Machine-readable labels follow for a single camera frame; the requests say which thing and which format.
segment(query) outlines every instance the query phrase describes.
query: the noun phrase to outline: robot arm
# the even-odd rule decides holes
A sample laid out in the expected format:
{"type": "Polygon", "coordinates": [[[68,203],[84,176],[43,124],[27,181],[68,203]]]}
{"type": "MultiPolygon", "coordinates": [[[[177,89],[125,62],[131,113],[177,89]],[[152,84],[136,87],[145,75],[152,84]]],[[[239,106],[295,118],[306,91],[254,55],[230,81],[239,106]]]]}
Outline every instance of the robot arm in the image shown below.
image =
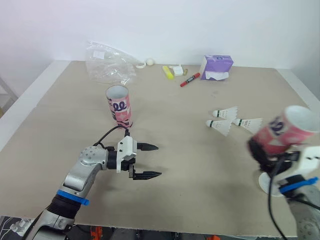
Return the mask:
{"type": "Polygon", "coordinates": [[[158,148],[148,143],[137,143],[128,135],[118,143],[117,151],[114,147],[86,147],[51,204],[34,220],[22,239],[67,240],[66,233],[72,228],[81,205],[89,204],[86,196],[100,170],[129,171],[129,178],[133,180],[148,180],[161,175],[155,171],[136,173],[134,163],[137,149],[151,151],[158,148]]]}
{"type": "Polygon", "coordinates": [[[318,178],[306,180],[308,174],[320,164],[320,146],[296,147],[292,152],[270,160],[254,140],[248,142],[249,150],[260,164],[260,169],[279,185],[296,221],[299,240],[320,240],[320,191],[314,184],[318,178]],[[280,159],[282,164],[274,172],[280,159]]]}

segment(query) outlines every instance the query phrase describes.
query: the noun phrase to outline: yellow highlighter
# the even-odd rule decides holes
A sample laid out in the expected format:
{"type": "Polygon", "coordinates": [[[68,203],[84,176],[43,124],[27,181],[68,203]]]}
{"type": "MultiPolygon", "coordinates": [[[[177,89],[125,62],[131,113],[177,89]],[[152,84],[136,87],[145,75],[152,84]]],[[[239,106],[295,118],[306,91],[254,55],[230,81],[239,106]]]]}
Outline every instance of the yellow highlighter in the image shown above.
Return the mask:
{"type": "Polygon", "coordinates": [[[175,78],[174,75],[171,73],[171,71],[170,71],[168,66],[162,66],[162,70],[164,71],[164,73],[165,73],[165,75],[166,75],[166,77],[168,79],[174,79],[175,78]]]}

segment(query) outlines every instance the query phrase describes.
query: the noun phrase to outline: tissue box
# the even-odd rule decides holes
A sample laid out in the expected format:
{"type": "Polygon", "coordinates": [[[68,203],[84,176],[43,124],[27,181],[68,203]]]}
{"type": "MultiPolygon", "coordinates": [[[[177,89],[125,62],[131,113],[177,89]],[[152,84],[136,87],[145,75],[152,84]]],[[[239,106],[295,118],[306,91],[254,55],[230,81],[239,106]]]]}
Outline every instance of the tissue box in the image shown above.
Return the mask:
{"type": "Polygon", "coordinates": [[[204,55],[199,73],[203,80],[222,80],[229,77],[234,61],[230,56],[204,55]]]}

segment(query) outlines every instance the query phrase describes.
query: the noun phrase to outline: blue ring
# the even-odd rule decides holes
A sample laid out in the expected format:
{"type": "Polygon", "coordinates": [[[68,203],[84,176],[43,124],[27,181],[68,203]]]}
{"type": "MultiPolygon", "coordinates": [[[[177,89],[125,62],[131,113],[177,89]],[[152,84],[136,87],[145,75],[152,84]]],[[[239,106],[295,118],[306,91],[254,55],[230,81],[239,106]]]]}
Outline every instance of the blue ring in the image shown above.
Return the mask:
{"type": "Polygon", "coordinates": [[[90,201],[88,199],[72,195],[72,194],[65,192],[65,191],[62,191],[60,189],[56,192],[56,194],[58,194],[62,197],[65,197],[67,199],[73,200],[75,202],[81,203],[82,205],[85,205],[85,206],[88,206],[90,204],[90,201]]]}
{"type": "Polygon", "coordinates": [[[279,188],[280,193],[284,194],[288,191],[294,190],[294,189],[298,189],[302,186],[306,186],[306,185],[313,185],[315,184],[319,179],[317,177],[313,177],[310,178],[309,180],[305,180],[305,181],[300,181],[300,182],[296,182],[294,184],[288,185],[288,186],[284,186],[279,188]]]}

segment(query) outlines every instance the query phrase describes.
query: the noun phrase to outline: ping pong ball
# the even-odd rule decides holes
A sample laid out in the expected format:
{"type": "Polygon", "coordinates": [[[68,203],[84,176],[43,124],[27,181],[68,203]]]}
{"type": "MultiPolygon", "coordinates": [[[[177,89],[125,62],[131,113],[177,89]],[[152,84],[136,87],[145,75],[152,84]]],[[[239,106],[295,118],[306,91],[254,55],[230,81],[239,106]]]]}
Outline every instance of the ping pong ball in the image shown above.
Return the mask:
{"type": "Polygon", "coordinates": [[[152,66],[153,64],[155,64],[155,61],[154,61],[152,58],[148,58],[148,59],[146,60],[146,64],[147,64],[148,66],[152,66]]]}

